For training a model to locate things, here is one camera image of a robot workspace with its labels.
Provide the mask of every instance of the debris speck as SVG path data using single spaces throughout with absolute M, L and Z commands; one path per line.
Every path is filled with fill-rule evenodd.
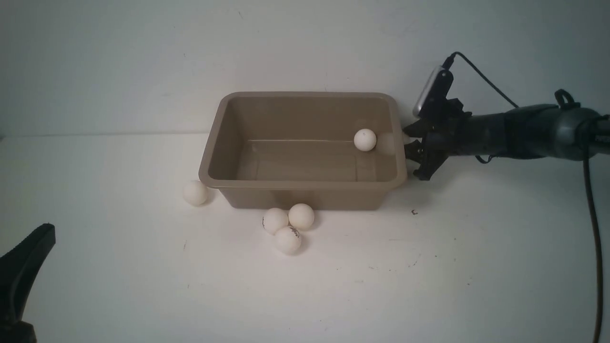
M 422 254 L 417 255 L 417 259 L 415 260 L 415 262 L 413 262 L 413 266 L 414 266 L 414 267 L 415 267 L 415 265 L 417 264 L 417 261 L 419 261 L 419 257 L 420 257 L 421 255 L 422 255 Z

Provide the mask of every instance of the white ball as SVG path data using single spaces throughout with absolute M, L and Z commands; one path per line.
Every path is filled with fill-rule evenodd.
M 275 234 L 279 229 L 288 226 L 288 215 L 279 208 L 269 209 L 263 215 L 262 225 L 266 232 Z
M 205 203 L 208 193 L 206 185 L 197 180 L 187 182 L 182 188 L 182 197 L 192 206 L 200 206 Z
M 377 136 L 369 129 L 362 129 L 354 136 L 354 145 L 360 151 L 370 151 L 377 144 Z
M 288 211 L 288 220 L 299 230 L 308 230 L 314 223 L 314 210 L 306 204 L 296 204 Z
M 301 234 L 295 228 L 286 226 L 281 228 L 275 233 L 275 247 L 287 254 L 294 254 L 294 252 L 301 246 Z

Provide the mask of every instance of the cable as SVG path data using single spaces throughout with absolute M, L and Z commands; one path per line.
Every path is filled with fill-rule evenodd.
M 477 160 L 477 161 L 479 161 L 480 163 L 482 163 L 482 164 L 488 164 L 489 162 L 491 162 L 491 161 L 492 161 L 492 158 L 494 158 L 495 156 L 491 156 L 491 155 L 490 155 L 490 156 L 488 156 L 488 157 L 487 157 L 487 161 L 485 161 L 485 160 L 483 159 L 483 157 L 481 157 L 480 155 L 476 155 L 475 157 L 476 157 L 476 160 Z
M 466 61 L 466 63 L 468 63 L 468 65 L 470 65 L 470 67 L 472 67 L 474 69 L 474 71 L 476 71 L 476 73 L 479 74 L 479 76 L 481 76 L 488 85 L 490 85 L 496 92 L 498 92 L 498 94 L 500 94 L 502 96 L 502 98 L 504 98 L 506 101 L 508 101 L 514 108 L 519 107 L 513 100 L 511 100 L 498 87 L 496 87 L 496 85 L 493 84 L 493 82 L 489 81 L 487 76 L 483 75 L 483 73 L 479 70 L 479 68 L 477 68 L 476 65 L 468 59 L 468 57 L 464 56 L 463 53 L 456 51 L 456 52 L 452 53 L 449 57 L 447 57 L 447 59 L 445 59 L 445 62 L 442 65 L 444 69 L 448 70 L 449 68 L 451 68 L 453 61 L 456 58 L 456 55 L 461 57 L 464 61 Z M 479 161 L 480 163 L 488 164 L 489 162 L 491 162 L 492 158 L 494 158 L 496 156 L 491 156 L 491 155 L 488 156 L 487 161 L 485 161 L 483 159 L 483 157 L 481 157 L 480 155 L 476 155 L 475 157 L 476 157 L 476 160 Z
M 595 271 L 597 274 L 597 310 L 595 313 L 595 331 L 593 333 L 593 343 L 600 341 L 601 321 L 603 318 L 604 309 L 604 279 L 603 279 L 603 261 L 601 258 L 601 237 L 600 225 L 597 222 L 597 212 L 595 210 L 595 200 L 593 199 L 593 190 L 591 188 L 591 173 L 589 170 L 589 142 L 590 142 L 590 123 L 601 118 L 595 118 L 586 124 L 585 132 L 588 134 L 583 143 L 583 174 L 584 174 L 584 190 L 587 193 L 587 204 L 589 205 L 589 215 L 591 217 L 591 226 L 593 227 L 593 238 L 595 241 Z
M 490 85 L 498 94 L 500 94 L 502 96 L 502 98 L 504 98 L 506 101 L 508 101 L 514 108 L 519 107 L 513 100 L 511 100 L 508 96 L 506 96 L 506 94 L 504 94 L 498 87 L 496 87 L 495 84 L 493 84 L 493 82 L 489 81 L 489 79 L 487 78 L 487 76 L 483 75 L 483 73 L 479 70 L 479 68 L 477 68 L 475 66 L 474 63 L 472 63 L 468 57 L 464 56 L 463 53 L 456 51 L 454 53 L 452 53 L 449 57 L 447 57 L 447 59 L 445 60 L 445 63 L 443 63 L 443 68 L 444 69 L 449 69 L 449 67 L 451 67 L 451 65 L 453 64 L 453 60 L 455 59 L 455 57 L 459 56 L 461 57 L 466 63 L 468 63 L 468 65 L 470 65 L 477 74 L 479 74 L 479 76 L 481 78 L 483 78 L 483 80 L 485 80 L 485 82 Z

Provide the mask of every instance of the robotic arm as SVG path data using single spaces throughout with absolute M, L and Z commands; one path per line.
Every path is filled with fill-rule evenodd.
M 581 107 L 565 90 L 555 92 L 557 104 L 515 105 L 508 112 L 477 116 L 464 112 L 458 99 L 447 99 L 453 83 L 449 68 L 454 56 L 432 72 L 413 111 L 419 120 L 403 129 L 408 136 L 421 139 L 404 146 L 406 157 L 420 164 L 414 171 L 418 179 L 430 180 L 450 156 L 477 156 L 479 161 L 487 163 L 492 157 L 550 156 L 582 161 L 585 149 L 589 157 L 610 154 L 608 116 Z M 479 155 L 490 158 L 485 161 Z

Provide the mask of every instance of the plastic tub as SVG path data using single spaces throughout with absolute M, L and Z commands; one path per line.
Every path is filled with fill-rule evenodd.
M 368 152 L 353 143 L 364 128 L 378 138 Z M 377 209 L 406 175 L 397 105 L 381 93 L 230 94 L 199 167 L 231 206 L 259 209 Z

